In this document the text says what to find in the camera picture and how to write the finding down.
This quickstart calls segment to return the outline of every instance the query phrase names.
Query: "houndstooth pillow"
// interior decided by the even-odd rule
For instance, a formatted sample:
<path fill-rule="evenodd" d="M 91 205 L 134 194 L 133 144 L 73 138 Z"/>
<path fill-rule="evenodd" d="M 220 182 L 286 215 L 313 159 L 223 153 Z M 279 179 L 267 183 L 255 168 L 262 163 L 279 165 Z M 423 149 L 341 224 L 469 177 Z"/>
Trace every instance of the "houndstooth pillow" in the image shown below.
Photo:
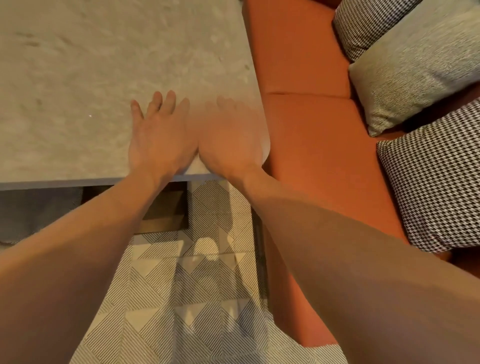
<path fill-rule="evenodd" d="M 480 98 L 377 143 L 410 242 L 426 252 L 480 245 Z"/>
<path fill-rule="evenodd" d="M 421 0 L 343 0 L 333 26 L 348 59 L 361 54 L 388 32 Z"/>

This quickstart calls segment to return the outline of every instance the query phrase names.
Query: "throw pillow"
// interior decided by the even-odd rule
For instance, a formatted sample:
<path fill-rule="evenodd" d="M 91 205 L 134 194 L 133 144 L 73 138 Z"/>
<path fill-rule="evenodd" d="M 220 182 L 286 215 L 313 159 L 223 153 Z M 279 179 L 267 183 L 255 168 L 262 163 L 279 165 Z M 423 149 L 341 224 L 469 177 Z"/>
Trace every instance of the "throw pillow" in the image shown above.
<path fill-rule="evenodd" d="M 423 0 L 349 67 L 376 136 L 480 79 L 480 2 Z"/>
<path fill-rule="evenodd" d="M 408 239 L 426 252 L 480 245 L 480 98 L 377 153 Z"/>
<path fill-rule="evenodd" d="M 348 59 L 355 62 L 421 0 L 343 0 L 333 26 Z"/>

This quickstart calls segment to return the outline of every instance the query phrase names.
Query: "gray tabletop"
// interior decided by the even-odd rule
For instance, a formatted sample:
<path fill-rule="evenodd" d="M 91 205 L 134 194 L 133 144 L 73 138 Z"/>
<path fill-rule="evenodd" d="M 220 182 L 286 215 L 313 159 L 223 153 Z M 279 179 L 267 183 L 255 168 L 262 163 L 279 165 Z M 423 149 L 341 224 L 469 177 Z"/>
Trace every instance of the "gray tabletop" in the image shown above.
<path fill-rule="evenodd" d="M 261 107 L 238 0 L 1 1 L 0 190 L 114 183 L 130 99 L 169 89 Z"/>

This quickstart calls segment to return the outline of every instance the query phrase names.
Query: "geometric striped rug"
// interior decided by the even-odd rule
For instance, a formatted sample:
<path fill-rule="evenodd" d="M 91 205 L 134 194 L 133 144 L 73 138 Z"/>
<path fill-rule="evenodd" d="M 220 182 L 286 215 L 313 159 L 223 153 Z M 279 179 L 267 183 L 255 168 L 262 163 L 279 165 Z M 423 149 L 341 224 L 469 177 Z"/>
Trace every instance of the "geometric striped rug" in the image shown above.
<path fill-rule="evenodd" d="M 188 230 L 132 239 L 71 363 L 346 364 L 273 323 L 245 198 L 226 181 L 188 195 Z"/>

